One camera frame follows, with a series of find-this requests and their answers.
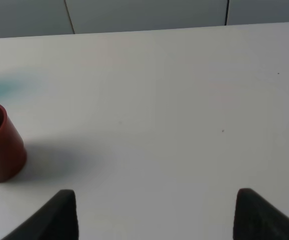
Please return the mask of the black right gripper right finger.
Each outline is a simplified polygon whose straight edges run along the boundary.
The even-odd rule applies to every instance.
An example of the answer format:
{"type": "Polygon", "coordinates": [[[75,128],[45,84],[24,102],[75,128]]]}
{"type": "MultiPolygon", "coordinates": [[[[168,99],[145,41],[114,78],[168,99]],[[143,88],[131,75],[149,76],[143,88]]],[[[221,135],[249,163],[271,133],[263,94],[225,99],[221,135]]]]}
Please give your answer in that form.
{"type": "Polygon", "coordinates": [[[233,221],[234,240],[289,240],[289,217],[251,188],[239,189],[233,221]]]}

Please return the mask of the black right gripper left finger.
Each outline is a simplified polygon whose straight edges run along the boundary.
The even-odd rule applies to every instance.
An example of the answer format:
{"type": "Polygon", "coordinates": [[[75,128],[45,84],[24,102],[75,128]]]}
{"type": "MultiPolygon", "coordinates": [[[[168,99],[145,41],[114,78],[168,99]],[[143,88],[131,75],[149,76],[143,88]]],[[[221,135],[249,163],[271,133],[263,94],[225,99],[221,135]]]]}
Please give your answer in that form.
{"type": "Polygon", "coordinates": [[[75,192],[58,191],[5,240],[78,240],[79,223],[75,192]]]}

